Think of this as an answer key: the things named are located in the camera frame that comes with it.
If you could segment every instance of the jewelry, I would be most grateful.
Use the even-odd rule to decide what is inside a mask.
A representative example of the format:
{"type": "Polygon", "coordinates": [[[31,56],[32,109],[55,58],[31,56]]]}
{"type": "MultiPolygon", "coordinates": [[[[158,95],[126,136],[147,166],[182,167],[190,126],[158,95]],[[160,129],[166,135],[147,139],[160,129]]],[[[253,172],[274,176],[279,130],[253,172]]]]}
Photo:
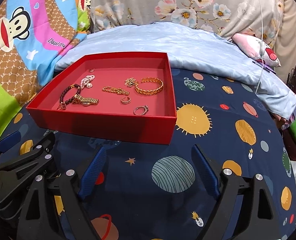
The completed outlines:
{"type": "Polygon", "coordinates": [[[92,80],[94,80],[95,76],[94,75],[88,75],[86,76],[85,78],[83,78],[81,80],[81,83],[80,83],[80,87],[81,89],[83,89],[85,86],[87,86],[87,88],[91,88],[92,87],[92,84],[90,83],[92,80]]]}
{"type": "Polygon", "coordinates": [[[125,80],[125,85],[127,87],[135,86],[135,90],[136,90],[136,92],[138,94],[146,95],[146,96],[156,95],[159,92],[161,92],[162,89],[164,88],[164,83],[159,78],[142,78],[141,79],[141,82],[142,83],[145,83],[145,82],[156,82],[156,83],[160,84],[160,87],[157,88],[157,89],[154,89],[154,90],[143,90],[143,89],[140,89],[138,87],[138,81],[136,79],[134,79],[134,78],[128,78],[127,80],[125,80]]]}
{"type": "Polygon", "coordinates": [[[148,108],[147,105],[145,105],[145,106],[138,106],[138,107],[134,110],[134,114],[135,114],[135,115],[144,115],[144,114],[146,114],[146,113],[148,112],[148,110],[149,110],[149,108],[148,108]],[[136,114],[136,111],[137,111],[139,108],[143,108],[143,109],[144,109],[144,112],[143,112],[142,114],[136,114]]]}
{"type": "Polygon", "coordinates": [[[90,106],[90,105],[98,105],[99,100],[96,98],[84,98],[81,95],[75,95],[75,98],[72,101],[73,104],[90,106]]]}
{"type": "Polygon", "coordinates": [[[68,87],[62,92],[62,94],[61,94],[61,96],[60,96],[60,100],[59,100],[60,105],[58,106],[57,110],[58,110],[59,108],[61,108],[62,110],[65,110],[65,109],[67,108],[66,105],[72,103],[72,101],[75,99],[75,97],[78,96],[78,95],[80,95],[80,92],[81,92],[81,88],[80,88],[80,86],[79,86],[78,84],[74,84],[74,85],[70,85],[70,86],[68,86],[68,87]],[[66,101],[64,102],[64,101],[63,101],[64,96],[65,96],[66,93],[67,93],[70,89],[72,89],[73,87],[77,88],[77,93],[75,94],[75,96],[73,96],[72,98],[70,98],[69,100],[66,100],[66,101]]]}
{"type": "Polygon", "coordinates": [[[130,99],[130,97],[124,97],[120,101],[126,105],[126,104],[130,103],[131,99],[130,99]]]}
{"type": "Polygon", "coordinates": [[[103,91],[109,92],[109,93],[116,93],[118,95],[129,95],[129,92],[122,89],[122,88],[112,88],[111,86],[104,87],[103,91]]]}

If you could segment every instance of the blue gripper pad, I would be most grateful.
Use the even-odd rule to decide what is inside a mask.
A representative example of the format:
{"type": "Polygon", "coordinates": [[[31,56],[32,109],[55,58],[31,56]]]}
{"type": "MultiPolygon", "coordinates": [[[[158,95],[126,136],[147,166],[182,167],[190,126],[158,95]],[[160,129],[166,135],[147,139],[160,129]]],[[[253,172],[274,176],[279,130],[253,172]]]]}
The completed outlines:
{"type": "Polygon", "coordinates": [[[99,173],[104,167],[106,158],[106,149],[102,146],[80,179],[80,189],[78,192],[78,196],[81,199],[84,200],[87,196],[91,194],[95,182],[98,179],[99,173]]]}
{"type": "Polygon", "coordinates": [[[0,153],[5,153],[20,141],[21,133],[19,131],[15,131],[14,133],[8,135],[7,137],[0,140],[0,153]]]}
{"type": "Polygon", "coordinates": [[[191,158],[207,193],[217,200],[220,197],[218,178],[197,145],[192,147],[191,158]]]}

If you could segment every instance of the navy blue bedsheet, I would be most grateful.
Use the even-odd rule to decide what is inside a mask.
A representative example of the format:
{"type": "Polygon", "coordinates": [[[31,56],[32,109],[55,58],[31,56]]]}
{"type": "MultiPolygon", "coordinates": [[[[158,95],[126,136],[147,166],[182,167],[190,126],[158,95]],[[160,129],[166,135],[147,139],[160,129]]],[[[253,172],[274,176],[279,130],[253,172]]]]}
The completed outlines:
{"type": "MultiPolygon", "coordinates": [[[[172,69],[172,75],[178,110],[169,146],[55,132],[52,154],[60,172],[76,168],[99,145],[107,149],[95,196],[86,205],[102,240],[197,237],[215,201],[191,160],[194,144],[238,175],[262,174],[276,206],[281,236],[289,236],[296,212],[295,180],[280,133],[258,97],[250,87],[226,78],[178,69],[172,69]]],[[[3,137],[16,130],[22,141],[2,154],[0,162],[17,156],[20,148],[29,149],[49,132],[37,127],[25,107],[3,137]]],[[[224,239],[233,233],[240,206],[237,198],[224,239]]],[[[73,239],[64,212],[61,220],[67,237],[73,239]]]]}

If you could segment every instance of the monkey ear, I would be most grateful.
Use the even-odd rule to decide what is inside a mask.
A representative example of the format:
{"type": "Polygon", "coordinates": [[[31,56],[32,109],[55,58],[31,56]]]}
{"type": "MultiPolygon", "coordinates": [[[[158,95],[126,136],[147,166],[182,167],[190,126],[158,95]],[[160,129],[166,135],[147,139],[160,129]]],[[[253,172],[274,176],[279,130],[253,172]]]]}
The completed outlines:
{"type": "Polygon", "coordinates": [[[13,11],[13,13],[12,13],[12,18],[14,18],[16,15],[18,15],[19,13],[21,13],[21,12],[23,12],[24,10],[23,10],[23,7],[22,6],[20,6],[20,7],[18,7],[17,9],[15,9],[14,11],[13,11]]]}
{"type": "Polygon", "coordinates": [[[26,31],[25,33],[21,34],[20,36],[18,36],[17,38],[20,40],[25,40],[29,37],[29,31],[26,31]]]}

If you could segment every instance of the red box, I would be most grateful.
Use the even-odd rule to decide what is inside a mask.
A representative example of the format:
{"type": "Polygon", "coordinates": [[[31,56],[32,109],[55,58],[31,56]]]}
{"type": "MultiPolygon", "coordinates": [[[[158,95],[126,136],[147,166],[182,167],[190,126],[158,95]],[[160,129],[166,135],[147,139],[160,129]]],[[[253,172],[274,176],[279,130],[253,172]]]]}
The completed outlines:
{"type": "MultiPolygon", "coordinates": [[[[72,88],[64,100],[75,93],[72,88]]],[[[168,57],[160,52],[114,52],[87,55],[49,82],[29,103],[27,110],[42,128],[118,141],[169,144],[176,125],[176,103],[168,57]],[[80,84],[87,75],[95,75],[92,88],[81,91],[83,97],[99,99],[98,105],[69,104],[57,110],[61,93],[71,84],[80,84]],[[151,90],[160,85],[140,83],[142,78],[156,77],[164,89],[153,96],[140,95],[135,87],[125,86],[127,78],[139,81],[139,88],[151,90]],[[124,95],[102,91],[111,86],[129,91],[131,102],[121,103],[124,95]],[[147,105],[145,115],[134,115],[138,106],[147,105]]]]}

